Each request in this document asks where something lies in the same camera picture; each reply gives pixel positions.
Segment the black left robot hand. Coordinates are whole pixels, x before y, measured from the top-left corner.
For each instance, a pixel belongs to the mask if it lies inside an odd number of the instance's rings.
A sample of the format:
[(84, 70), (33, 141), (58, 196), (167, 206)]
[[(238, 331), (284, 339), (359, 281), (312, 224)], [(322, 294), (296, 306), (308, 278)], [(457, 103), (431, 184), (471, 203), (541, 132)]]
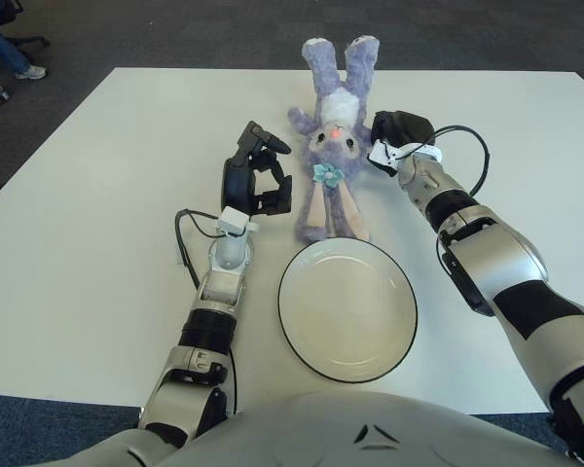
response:
[[(230, 206), (249, 217), (289, 213), (292, 176), (283, 173), (277, 156), (290, 153), (291, 148), (285, 142), (250, 121), (237, 141), (236, 153), (225, 161), (221, 208)], [(268, 171), (277, 188), (257, 195), (256, 171)]]

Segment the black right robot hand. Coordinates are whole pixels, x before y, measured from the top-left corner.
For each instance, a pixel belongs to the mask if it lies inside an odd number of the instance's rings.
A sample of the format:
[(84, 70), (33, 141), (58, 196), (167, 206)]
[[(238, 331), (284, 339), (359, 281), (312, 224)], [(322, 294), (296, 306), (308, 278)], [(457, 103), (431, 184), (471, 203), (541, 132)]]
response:
[(435, 145), (435, 128), (425, 117), (404, 111), (380, 111), (374, 116), (370, 148), (380, 140), (394, 148), (410, 143)]

